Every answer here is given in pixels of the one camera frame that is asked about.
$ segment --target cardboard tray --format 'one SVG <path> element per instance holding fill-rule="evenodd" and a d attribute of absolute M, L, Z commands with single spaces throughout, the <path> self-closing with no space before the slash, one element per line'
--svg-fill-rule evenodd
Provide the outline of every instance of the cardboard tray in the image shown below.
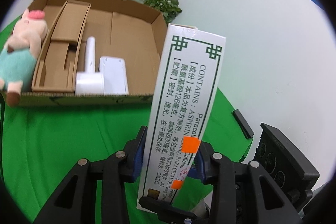
<path fill-rule="evenodd" d="M 37 60 L 32 92 L 22 93 L 20 106 L 152 101 L 167 32 L 159 11 L 133 0 L 34 0 L 29 10 L 37 9 L 45 12 L 49 30 Z M 84 71 L 90 36 L 96 38 L 96 71 L 101 56 L 125 60 L 128 96 L 74 94 L 76 72 Z"/>

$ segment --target cardboard box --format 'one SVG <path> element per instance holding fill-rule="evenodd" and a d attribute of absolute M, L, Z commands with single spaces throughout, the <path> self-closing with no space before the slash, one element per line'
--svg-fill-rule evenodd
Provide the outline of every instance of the cardboard box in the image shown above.
<path fill-rule="evenodd" d="M 173 202 L 204 134 L 225 37 L 169 24 L 152 102 L 138 200 Z M 138 209 L 145 210 L 140 204 Z"/>
<path fill-rule="evenodd" d="M 34 0 L 29 10 L 36 9 L 45 12 L 49 31 L 32 92 L 22 93 L 20 106 L 151 102 L 167 32 L 159 11 L 133 0 Z M 96 71 L 101 56 L 125 60 L 128 96 L 74 94 L 90 36 L 96 38 Z"/>

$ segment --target white box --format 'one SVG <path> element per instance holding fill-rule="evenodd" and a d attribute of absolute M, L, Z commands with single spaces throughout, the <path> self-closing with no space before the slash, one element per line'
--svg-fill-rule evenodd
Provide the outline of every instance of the white box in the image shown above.
<path fill-rule="evenodd" d="M 147 130 L 138 200 L 151 196 L 171 204 L 176 197 L 210 116 L 225 40 L 193 27 L 169 24 Z M 145 210 L 139 203 L 137 208 Z"/>

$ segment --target white handle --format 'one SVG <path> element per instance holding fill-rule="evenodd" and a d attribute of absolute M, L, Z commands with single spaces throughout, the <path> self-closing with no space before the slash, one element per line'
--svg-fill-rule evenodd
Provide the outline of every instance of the white handle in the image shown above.
<path fill-rule="evenodd" d="M 95 50 L 96 48 L 96 39 L 94 37 L 88 37 L 86 41 L 85 49 L 85 72 L 86 73 L 95 73 Z"/>

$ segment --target orange sticker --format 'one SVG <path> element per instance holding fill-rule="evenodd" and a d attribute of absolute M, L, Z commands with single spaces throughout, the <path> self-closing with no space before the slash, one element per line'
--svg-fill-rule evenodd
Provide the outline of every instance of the orange sticker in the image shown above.
<path fill-rule="evenodd" d="M 197 137 L 184 136 L 182 143 L 183 153 L 196 153 L 201 141 Z"/>
<path fill-rule="evenodd" d="M 182 185 L 183 185 L 183 182 L 182 180 L 174 180 L 173 181 L 173 184 L 171 185 L 170 188 L 172 189 L 181 189 Z"/>

